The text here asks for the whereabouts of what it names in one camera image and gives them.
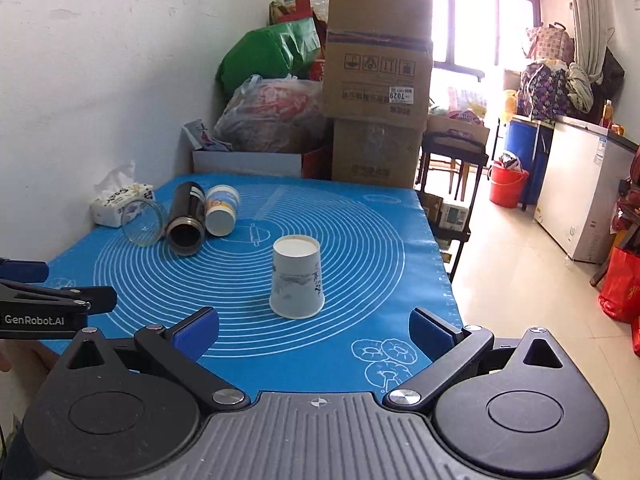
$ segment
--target concentric circle pattern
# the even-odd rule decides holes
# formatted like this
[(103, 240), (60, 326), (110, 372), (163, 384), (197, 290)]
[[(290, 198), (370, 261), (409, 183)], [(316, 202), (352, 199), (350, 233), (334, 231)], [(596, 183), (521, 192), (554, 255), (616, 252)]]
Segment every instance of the concentric circle pattern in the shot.
[[(149, 323), (171, 326), (203, 306), (220, 316), (220, 337), (206, 356), (259, 356), (308, 346), (355, 325), (393, 292), (404, 268), (395, 229), (364, 203), (302, 186), (238, 186), (234, 231), (208, 238), (195, 256), (175, 256), (164, 241), (141, 248), (122, 234), (104, 247), (95, 283), (118, 291), (108, 316), (133, 334)], [(170, 203), (165, 203), (167, 210)], [(308, 320), (287, 320), (269, 308), (271, 247), (303, 234), (321, 245), (324, 308)]]

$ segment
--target stacked cardboard box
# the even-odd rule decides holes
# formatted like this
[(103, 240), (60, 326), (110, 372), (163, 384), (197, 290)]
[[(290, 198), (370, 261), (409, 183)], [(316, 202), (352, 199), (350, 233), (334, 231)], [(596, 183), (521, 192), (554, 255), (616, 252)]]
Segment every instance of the stacked cardboard box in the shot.
[(429, 111), (433, 0), (329, 0), (324, 112), (333, 180), (414, 186)]

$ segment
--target tiled floor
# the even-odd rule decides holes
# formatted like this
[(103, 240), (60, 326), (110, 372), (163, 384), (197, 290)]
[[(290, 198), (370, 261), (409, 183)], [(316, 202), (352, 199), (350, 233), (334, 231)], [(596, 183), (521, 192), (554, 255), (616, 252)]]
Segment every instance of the tiled floor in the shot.
[[(467, 199), (473, 189), (470, 175)], [(431, 171), (428, 190), (442, 196), (448, 176)], [(640, 358), (630, 328), (602, 313), (589, 285), (594, 266), (573, 264), (532, 218), (488, 200), (485, 177), (471, 219), (453, 292), (465, 323), (495, 335), (520, 337), (546, 326), (591, 383), (610, 417), (609, 438), (596, 474), (602, 480), (640, 478)]]

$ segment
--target blue barrel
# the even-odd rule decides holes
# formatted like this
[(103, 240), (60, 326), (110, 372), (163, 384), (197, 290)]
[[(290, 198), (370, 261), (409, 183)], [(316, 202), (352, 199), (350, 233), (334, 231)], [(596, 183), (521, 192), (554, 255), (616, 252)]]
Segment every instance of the blue barrel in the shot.
[(536, 128), (533, 123), (512, 119), (504, 139), (504, 149), (514, 153), (520, 159), (522, 167), (529, 171), (530, 186), (525, 186), (520, 195), (520, 203), (535, 204), (540, 197), (542, 182), (545, 179), (546, 164), (554, 131), (540, 126), (540, 137), (536, 147), (536, 163), (533, 165), (533, 147), (536, 143)]

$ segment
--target checkered bag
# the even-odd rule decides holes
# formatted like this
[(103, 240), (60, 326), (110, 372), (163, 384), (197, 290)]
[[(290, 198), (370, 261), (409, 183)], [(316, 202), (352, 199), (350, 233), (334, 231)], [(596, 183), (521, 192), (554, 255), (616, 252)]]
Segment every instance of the checkered bag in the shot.
[(560, 59), (570, 64), (574, 62), (575, 44), (566, 27), (555, 22), (548, 27), (528, 28), (522, 51), (529, 59)]

